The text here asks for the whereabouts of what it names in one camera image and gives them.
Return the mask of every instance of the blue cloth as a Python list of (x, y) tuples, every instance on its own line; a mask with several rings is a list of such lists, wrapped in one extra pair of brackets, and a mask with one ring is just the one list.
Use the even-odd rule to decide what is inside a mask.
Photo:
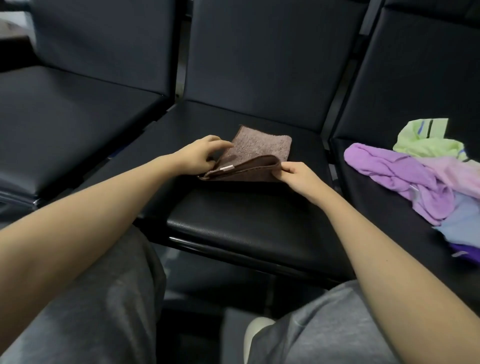
[(450, 243), (480, 248), (480, 200), (460, 192), (454, 194), (455, 210), (433, 228)]

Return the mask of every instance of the right hand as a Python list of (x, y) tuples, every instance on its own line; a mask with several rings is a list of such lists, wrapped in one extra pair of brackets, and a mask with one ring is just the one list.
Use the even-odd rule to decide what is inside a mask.
[(327, 184), (303, 162), (283, 162), (282, 170), (274, 171), (273, 175), (316, 205), (322, 194), (329, 190)]

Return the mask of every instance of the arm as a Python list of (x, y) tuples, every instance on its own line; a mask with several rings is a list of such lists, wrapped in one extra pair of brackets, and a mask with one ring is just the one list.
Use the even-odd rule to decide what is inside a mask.
[(303, 163), (276, 175), (323, 209), (379, 326), (405, 363), (477, 363), (480, 319)]
[(0, 355), (128, 229), (167, 179), (213, 167), (215, 136), (52, 203), (0, 231)]

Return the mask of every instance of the leg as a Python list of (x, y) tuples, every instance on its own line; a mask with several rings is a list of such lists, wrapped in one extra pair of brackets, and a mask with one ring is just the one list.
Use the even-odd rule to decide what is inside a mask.
[(399, 363), (357, 281), (344, 283), (253, 337), (249, 364)]
[(154, 364), (165, 283), (152, 246), (131, 227), (45, 307), (0, 364)]

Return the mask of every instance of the chair seat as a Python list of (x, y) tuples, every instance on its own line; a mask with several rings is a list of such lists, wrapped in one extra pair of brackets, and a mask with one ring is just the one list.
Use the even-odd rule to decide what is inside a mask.
[(56, 184), (60, 192), (62, 177), (106, 157), (111, 143), (141, 130), (166, 101), (42, 66), (0, 73), (0, 191), (38, 198), (57, 192)]
[[(290, 135), (293, 141), (288, 159), (307, 163), (324, 181), (332, 183), (318, 134), (183, 101), (81, 188), (172, 153), (208, 134), (231, 140), (240, 125)], [(139, 224), (154, 242), (166, 243), (170, 237), (170, 244), (177, 247), (236, 260), (259, 270), (295, 271), (337, 282), (353, 277), (325, 214), (283, 183), (204, 182), (183, 176), (160, 189), (141, 214)]]
[(480, 269), (453, 258), (442, 234), (413, 211), (410, 201), (345, 162), (343, 153), (354, 142), (344, 139), (331, 142), (342, 190), (355, 208), (478, 311)]

